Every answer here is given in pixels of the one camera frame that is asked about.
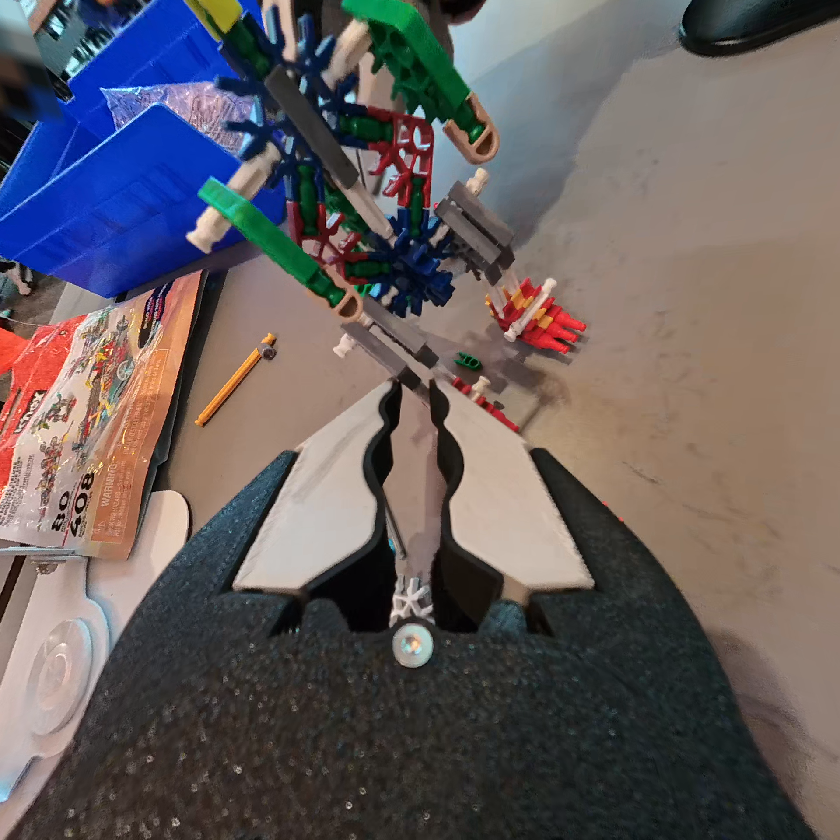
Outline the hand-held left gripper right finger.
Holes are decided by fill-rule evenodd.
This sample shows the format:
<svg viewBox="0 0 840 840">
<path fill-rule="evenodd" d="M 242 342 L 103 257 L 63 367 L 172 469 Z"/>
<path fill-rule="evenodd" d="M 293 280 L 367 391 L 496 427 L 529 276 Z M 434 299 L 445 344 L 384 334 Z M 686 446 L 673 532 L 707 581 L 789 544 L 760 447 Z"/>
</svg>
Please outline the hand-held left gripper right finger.
<svg viewBox="0 0 840 840">
<path fill-rule="evenodd" d="M 444 477 L 439 569 L 456 601 L 587 591 L 592 574 L 529 446 L 445 381 L 429 389 Z"/>
</svg>

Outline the white snowflake connector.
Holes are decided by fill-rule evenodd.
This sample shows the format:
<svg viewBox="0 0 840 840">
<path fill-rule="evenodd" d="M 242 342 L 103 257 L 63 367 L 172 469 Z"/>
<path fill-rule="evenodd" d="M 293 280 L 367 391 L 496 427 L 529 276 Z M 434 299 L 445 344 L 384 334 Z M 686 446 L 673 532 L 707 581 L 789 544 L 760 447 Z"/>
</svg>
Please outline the white snowflake connector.
<svg viewBox="0 0 840 840">
<path fill-rule="evenodd" d="M 423 620 L 435 624 L 432 589 L 420 577 L 396 576 L 389 615 L 389 627 L 408 621 Z"/>
</svg>

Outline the thin dark grey rod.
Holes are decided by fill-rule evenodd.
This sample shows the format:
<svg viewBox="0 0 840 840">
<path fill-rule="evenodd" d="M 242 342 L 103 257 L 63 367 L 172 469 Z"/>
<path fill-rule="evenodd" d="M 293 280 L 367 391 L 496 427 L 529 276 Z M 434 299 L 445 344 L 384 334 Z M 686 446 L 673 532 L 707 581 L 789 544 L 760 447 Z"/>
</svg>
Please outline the thin dark grey rod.
<svg viewBox="0 0 840 840">
<path fill-rule="evenodd" d="M 387 497 L 384 498 L 384 509 L 387 539 L 394 555 L 395 562 L 405 564 L 407 562 L 406 546 L 400 529 L 398 528 L 392 506 Z"/>
</svg>

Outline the clear suction cup mount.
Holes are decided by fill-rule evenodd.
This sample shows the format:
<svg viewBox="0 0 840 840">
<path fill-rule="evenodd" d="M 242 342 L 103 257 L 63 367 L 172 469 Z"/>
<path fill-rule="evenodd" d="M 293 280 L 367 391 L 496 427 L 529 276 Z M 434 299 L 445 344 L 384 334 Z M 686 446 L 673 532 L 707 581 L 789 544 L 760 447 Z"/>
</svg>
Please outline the clear suction cup mount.
<svg viewBox="0 0 840 840">
<path fill-rule="evenodd" d="M 28 730 L 37 738 L 66 729 L 88 702 L 109 637 L 86 618 L 56 625 L 33 660 L 25 691 Z"/>
</svg>

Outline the blue storage bin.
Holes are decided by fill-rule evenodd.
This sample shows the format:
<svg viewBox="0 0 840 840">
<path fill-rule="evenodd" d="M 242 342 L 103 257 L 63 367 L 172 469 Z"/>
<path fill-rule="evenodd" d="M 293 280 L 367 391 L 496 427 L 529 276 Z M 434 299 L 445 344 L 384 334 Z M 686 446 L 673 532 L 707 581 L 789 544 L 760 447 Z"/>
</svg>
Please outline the blue storage bin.
<svg viewBox="0 0 840 840">
<path fill-rule="evenodd" d="M 150 3 L 69 80 L 62 122 L 35 127 L 1 191 L 1 253 L 104 298 L 202 257 L 198 192 L 239 159 L 163 104 L 120 129 L 103 89 L 233 76 L 181 1 Z"/>
</svg>

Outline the long orange rod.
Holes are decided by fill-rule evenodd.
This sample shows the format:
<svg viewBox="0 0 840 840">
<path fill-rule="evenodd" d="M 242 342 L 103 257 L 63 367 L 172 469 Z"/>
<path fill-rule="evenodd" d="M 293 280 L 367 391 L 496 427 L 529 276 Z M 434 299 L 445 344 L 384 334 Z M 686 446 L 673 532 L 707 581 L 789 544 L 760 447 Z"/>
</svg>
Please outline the long orange rod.
<svg viewBox="0 0 840 840">
<path fill-rule="evenodd" d="M 211 402 L 199 414 L 194 424 L 198 427 L 204 427 L 210 419 L 217 413 L 219 408 L 226 403 L 227 399 L 236 391 L 244 378 L 251 372 L 257 363 L 261 360 L 257 348 L 251 351 L 244 362 L 237 368 L 220 391 L 215 395 Z"/>
</svg>

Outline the colourful construction toy model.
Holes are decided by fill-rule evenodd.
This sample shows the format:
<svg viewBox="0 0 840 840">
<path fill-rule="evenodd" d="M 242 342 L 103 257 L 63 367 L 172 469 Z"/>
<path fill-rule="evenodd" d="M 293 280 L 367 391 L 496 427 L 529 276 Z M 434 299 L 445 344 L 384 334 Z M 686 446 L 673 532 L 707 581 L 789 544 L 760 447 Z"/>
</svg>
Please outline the colourful construction toy model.
<svg viewBox="0 0 840 840">
<path fill-rule="evenodd" d="M 293 2 L 186 2 L 232 77 L 216 88 L 251 98 L 239 166 L 210 177 L 186 240 L 208 255 L 233 229 L 341 322 L 334 352 L 354 347 L 416 393 L 424 386 L 393 347 L 513 432 L 480 376 L 439 361 L 409 316 L 454 294 L 450 264 L 483 286 L 501 337 L 566 354 L 586 330 L 556 283 L 517 278 L 514 233 L 480 200 L 500 137 L 477 95 L 412 2 L 342 2 L 347 24 L 319 38 Z"/>
</svg>

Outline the black glossy object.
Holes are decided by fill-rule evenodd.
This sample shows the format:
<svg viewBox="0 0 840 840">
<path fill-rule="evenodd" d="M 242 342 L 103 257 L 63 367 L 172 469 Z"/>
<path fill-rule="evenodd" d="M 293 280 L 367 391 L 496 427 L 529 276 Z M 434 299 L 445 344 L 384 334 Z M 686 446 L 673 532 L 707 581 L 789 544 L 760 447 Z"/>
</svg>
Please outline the black glossy object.
<svg viewBox="0 0 840 840">
<path fill-rule="evenodd" d="M 691 1 L 679 42 L 699 56 L 737 55 L 838 16 L 838 1 Z"/>
</svg>

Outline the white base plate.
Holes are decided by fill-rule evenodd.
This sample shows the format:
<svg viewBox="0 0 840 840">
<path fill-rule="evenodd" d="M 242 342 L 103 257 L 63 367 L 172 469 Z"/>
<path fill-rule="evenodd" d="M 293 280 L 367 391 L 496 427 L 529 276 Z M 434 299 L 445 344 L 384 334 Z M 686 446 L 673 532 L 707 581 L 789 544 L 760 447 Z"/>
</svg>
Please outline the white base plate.
<svg viewBox="0 0 840 840">
<path fill-rule="evenodd" d="M 105 662 L 147 591 L 186 542 L 191 525 L 184 497 L 151 494 L 127 560 L 68 559 L 48 574 L 35 573 L 2 674 L 2 837 L 23 817 L 56 768 L 85 714 Z M 35 655 L 49 632 L 73 617 L 108 634 L 108 652 L 87 704 L 69 726 L 37 738 L 29 730 L 25 691 Z"/>
</svg>

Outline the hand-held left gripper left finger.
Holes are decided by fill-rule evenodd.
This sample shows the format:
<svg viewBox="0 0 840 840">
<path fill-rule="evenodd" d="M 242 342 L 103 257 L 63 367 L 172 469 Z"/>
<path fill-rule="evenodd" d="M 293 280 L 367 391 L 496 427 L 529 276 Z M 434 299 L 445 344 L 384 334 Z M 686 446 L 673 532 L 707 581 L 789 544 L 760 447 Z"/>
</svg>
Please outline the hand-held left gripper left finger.
<svg viewBox="0 0 840 840">
<path fill-rule="evenodd" d="M 384 483 L 402 400 L 402 384 L 386 381 L 297 447 L 235 591 L 310 595 L 386 539 Z"/>
</svg>

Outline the printed toy packaging bag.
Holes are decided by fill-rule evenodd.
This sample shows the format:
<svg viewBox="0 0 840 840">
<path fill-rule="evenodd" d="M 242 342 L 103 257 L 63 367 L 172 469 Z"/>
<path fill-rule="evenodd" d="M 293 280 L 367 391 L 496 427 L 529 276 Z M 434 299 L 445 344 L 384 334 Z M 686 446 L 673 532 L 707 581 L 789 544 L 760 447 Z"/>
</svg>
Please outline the printed toy packaging bag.
<svg viewBox="0 0 840 840">
<path fill-rule="evenodd" d="M 203 274 L 39 327 L 10 365 L 1 536 L 126 560 Z"/>
</svg>

